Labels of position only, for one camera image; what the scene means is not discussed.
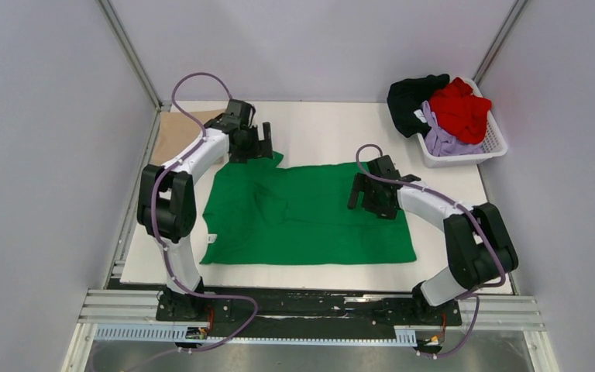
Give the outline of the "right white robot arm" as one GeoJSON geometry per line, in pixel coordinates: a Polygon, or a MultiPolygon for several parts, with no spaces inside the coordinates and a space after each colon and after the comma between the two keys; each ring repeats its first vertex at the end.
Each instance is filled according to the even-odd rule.
{"type": "Polygon", "coordinates": [[[496,205],[466,205],[430,188],[419,177],[401,176],[388,155],[362,166],[347,206],[382,219],[411,213],[445,237],[447,265],[412,290],[411,313],[421,323],[441,319],[463,295],[502,285],[519,259],[496,205]]]}

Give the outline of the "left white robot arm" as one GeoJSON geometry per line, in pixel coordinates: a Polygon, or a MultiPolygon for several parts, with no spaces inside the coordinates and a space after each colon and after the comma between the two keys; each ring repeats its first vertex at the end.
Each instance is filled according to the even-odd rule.
{"type": "Polygon", "coordinates": [[[142,170],[136,219],[155,239],[167,272],[156,311],[159,321],[199,319],[212,299],[204,293],[191,247],[198,214],[194,187],[224,156],[239,164],[273,156],[270,124],[255,126],[255,114],[252,104],[230,99],[223,113],[200,126],[197,139],[185,150],[142,170]]]}

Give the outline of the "green t shirt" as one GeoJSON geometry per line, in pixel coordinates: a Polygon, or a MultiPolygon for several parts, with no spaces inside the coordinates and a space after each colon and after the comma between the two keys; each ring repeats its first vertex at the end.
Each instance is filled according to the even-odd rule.
{"type": "Polygon", "coordinates": [[[273,158],[227,163],[203,218],[215,238],[201,264],[405,264],[417,260],[404,213],[380,219],[347,202],[355,163],[284,168],[273,158]]]}

